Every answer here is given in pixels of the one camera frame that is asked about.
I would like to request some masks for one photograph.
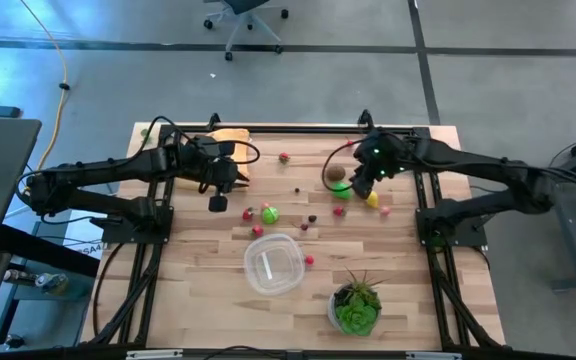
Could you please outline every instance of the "clear plastic container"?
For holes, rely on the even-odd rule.
[[[285,234],[270,234],[246,249],[244,267],[248,282],[263,295],[283,294],[301,283],[304,255],[299,245]]]

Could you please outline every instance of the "potted plant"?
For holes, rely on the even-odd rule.
[[[344,334],[369,336],[381,313],[381,302],[373,286],[383,281],[366,281],[367,272],[359,281],[355,274],[348,272],[352,281],[330,296],[328,318]]]

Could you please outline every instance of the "brown nut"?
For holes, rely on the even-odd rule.
[[[326,179],[331,182],[341,181],[346,177],[346,170],[340,165],[331,165],[326,169]]]

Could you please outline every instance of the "wooden table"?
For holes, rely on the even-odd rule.
[[[135,124],[128,154],[137,150],[142,141],[140,132],[147,126]],[[434,126],[430,131],[432,137],[459,148],[455,127]],[[376,184],[380,204],[392,208],[390,216],[383,218],[356,197],[347,202],[334,198],[321,184],[323,162],[332,150],[347,141],[345,136],[255,133],[251,138],[262,157],[249,165],[250,188],[228,194],[228,211],[208,212],[210,195],[200,195],[196,190],[176,188],[173,193],[175,218],[162,256],[148,346],[439,349],[427,257],[413,222],[418,205],[412,175],[397,175]],[[292,157],[287,165],[277,161],[278,154],[284,151]],[[350,150],[341,151],[332,163],[344,166],[347,174],[357,166]],[[470,197],[465,176],[442,173],[440,182],[444,197]],[[294,192],[296,187],[301,190],[299,193]],[[119,195],[132,198],[145,195],[146,189],[145,183],[126,181],[121,184]],[[430,192],[428,199],[433,206]],[[256,293],[243,270],[243,253],[253,240],[251,226],[260,220],[256,217],[252,223],[246,222],[241,214],[245,208],[258,208],[263,202],[281,213],[276,224],[264,225],[265,233],[288,234],[298,241],[304,254],[315,258],[299,287],[275,297]],[[332,214],[339,203],[348,209],[343,219]],[[307,231],[293,226],[306,222],[308,215],[317,215],[314,226]],[[134,252],[135,246],[124,246],[109,267],[100,293],[101,327],[126,296]],[[503,343],[486,263],[469,248],[455,248],[455,262],[464,302],[490,335]],[[346,267],[360,274],[367,270],[369,277],[387,280],[377,287],[383,310],[370,337],[343,335],[326,317],[330,295],[349,277]],[[446,313],[453,339],[458,339],[454,311],[449,305]],[[137,310],[133,317],[131,339],[139,314]],[[81,340],[92,336],[89,309]]]

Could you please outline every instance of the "concrete floor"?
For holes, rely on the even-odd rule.
[[[415,45],[406,0],[282,1],[291,9],[287,21],[272,12],[262,17],[287,45]],[[203,13],[212,7],[199,0],[29,4],[60,39],[223,44],[231,29],[206,31]],[[576,49],[573,0],[417,4],[426,46]],[[20,4],[0,0],[0,40],[44,38]],[[255,31],[244,30],[240,39],[270,44]],[[382,124],[430,123],[414,53],[310,50],[238,52],[232,63],[220,51],[65,51],[73,89],[48,165],[125,155],[132,124],[157,115],[206,122],[218,112],[224,121],[352,123],[369,108]],[[458,127],[465,150],[545,165],[576,141],[576,56],[430,55],[428,63],[441,124]],[[50,138],[61,78],[53,50],[0,48],[0,104],[21,107],[24,118],[44,123],[31,166]],[[15,200],[11,209],[19,206]],[[26,213],[9,223],[29,231],[34,221]],[[549,288],[571,270],[554,216],[502,214],[486,231],[507,343],[576,355],[576,291],[556,295]],[[72,318],[71,328],[79,325]],[[65,331],[50,341],[56,342],[42,345],[74,338]]]

